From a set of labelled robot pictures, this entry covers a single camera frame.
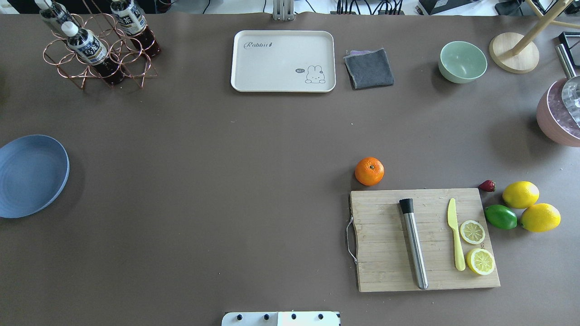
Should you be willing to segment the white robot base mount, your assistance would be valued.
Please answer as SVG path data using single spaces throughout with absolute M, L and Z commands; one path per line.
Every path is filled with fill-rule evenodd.
M 340 326 L 339 312 L 230 312 L 224 314 L 222 326 Z

